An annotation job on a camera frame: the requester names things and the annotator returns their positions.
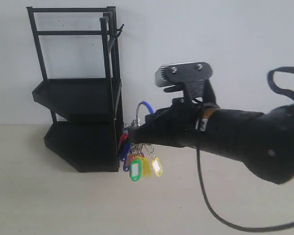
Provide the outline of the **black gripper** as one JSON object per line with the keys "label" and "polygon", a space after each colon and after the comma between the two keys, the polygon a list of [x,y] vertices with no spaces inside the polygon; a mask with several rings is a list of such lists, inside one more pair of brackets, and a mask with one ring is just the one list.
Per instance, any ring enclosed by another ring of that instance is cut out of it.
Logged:
{"label": "black gripper", "polygon": [[144,125],[130,127],[128,139],[134,144],[196,148],[200,141],[199,126],[203,112],[218,107],[214,102],[195,101],[188,107],[185,102],[174,101],[170,107],[147,115]]}

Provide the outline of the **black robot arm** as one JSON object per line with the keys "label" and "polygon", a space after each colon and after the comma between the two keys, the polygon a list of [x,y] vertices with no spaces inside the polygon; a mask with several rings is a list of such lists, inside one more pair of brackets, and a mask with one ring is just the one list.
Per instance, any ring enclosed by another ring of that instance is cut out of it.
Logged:
{"label": "black robot arm", "polygon": [[190,147],[243,163],[275,184],[294,177],[294,104],[268,113],[174,101],[131,128],[133,143]]}

